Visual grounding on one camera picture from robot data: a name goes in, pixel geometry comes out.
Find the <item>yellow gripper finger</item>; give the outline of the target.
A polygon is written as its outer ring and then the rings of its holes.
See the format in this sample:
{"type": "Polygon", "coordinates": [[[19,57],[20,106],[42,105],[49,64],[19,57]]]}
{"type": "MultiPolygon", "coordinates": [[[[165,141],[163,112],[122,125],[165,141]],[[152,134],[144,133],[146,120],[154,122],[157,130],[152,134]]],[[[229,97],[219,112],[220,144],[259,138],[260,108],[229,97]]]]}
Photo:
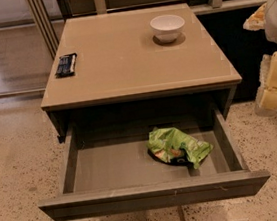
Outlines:
{"type": "Polygon", "coordinates": [[[263,110],[277,111],[277,51],[264,55],[260,65],[256,103],[263,110]]]}
{"type": "Polygon", "coordinates": [[[261,5],[248,19],[245,20],[243,28],[250,31],[263,30],[265,27],[266,4],[261,5]]]}

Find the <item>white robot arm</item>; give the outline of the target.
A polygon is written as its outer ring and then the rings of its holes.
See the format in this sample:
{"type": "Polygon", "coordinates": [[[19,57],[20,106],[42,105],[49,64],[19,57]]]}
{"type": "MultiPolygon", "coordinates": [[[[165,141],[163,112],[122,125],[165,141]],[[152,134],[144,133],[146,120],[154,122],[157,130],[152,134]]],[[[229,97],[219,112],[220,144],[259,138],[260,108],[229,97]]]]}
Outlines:
{"type": "MultiPolygon", "coordinates": [[[[277,0],[267,0],[245,20],[243,28],[264,30],[266,39],[277,44],[277,0]]],[[[273,55],[262,57],[259,81],[255,112],[260,116],[270,116],[277,112],[277,50],[273,55]]]]}

